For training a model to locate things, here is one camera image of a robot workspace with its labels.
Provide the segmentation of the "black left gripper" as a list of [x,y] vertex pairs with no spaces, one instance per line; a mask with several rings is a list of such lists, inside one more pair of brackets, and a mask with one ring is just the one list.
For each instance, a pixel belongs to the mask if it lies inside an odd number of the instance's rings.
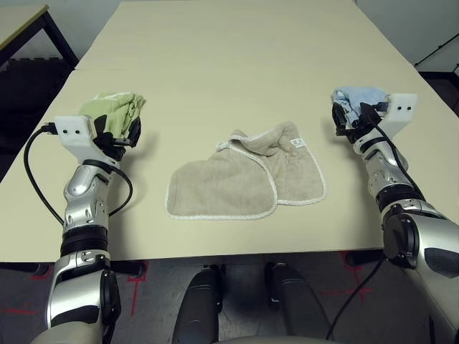
[[137,117],[132,121],[128,129],[127,138],[114,138],[112,133],[105,131],[107,115],[101,115],[94,119],[94,126],[97,137],[93,140],[94,144],[109,158],[120,162],[126,153],[126,147],[134,148],[137,146],[141,135],[141,119]]

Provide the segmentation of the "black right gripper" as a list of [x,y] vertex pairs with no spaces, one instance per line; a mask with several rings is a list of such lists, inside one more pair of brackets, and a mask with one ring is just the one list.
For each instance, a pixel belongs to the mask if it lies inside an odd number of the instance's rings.
[[373,105],[361,102],[360,108],[362,120],[357,121],[356,127],[347,128],[344,108],[337,102],[334,102],[332,105],[332,118],[336,126],[336,135],[345,136],[351,144],[354,144],[358,139],[370,133],[374,129],[373,124],[380,122],[379,113]]

